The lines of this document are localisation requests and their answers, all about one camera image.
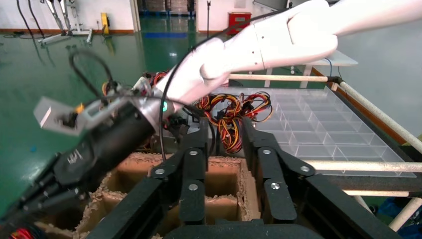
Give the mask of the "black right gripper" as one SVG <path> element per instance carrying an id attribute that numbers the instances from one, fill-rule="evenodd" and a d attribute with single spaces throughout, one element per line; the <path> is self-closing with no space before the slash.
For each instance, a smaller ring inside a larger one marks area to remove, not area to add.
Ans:
<path id="1" fill-rule="evenodd" d="M 44 170 L 0 217 L 1 231 L 15 231 L 48 216 L 79 206 L 89 197 L 79 187 L 97 183 L 154 133 L 134 106 L 121 108 L 113 124 L 90 130 L 78 145 Z"/>

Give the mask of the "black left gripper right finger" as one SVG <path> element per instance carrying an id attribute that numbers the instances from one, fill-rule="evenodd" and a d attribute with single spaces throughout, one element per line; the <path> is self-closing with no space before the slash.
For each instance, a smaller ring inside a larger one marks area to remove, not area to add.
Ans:
<path id="1" fill-rule="evenodd" d="M 283 151 L 273 134 L 242 118 L 242 147 L 260 193 L 264 221 L 297 225 L 303 239 L 397 239 L 399 235 L 308 163 Z"/>

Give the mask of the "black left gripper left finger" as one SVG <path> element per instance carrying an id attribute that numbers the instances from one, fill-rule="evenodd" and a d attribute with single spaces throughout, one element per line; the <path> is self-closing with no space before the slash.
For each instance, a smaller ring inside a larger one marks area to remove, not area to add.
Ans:
<path id="1" fill-rule="evenodd" d="M 209 127 L 208 119 L 200 119 L 200 129 L 187 134 L 181 148 L 153 167 L 151 175 L 134 186 L 87 237 L 149 239 L 175 206 L 183 223 L 203 225 Z"/>

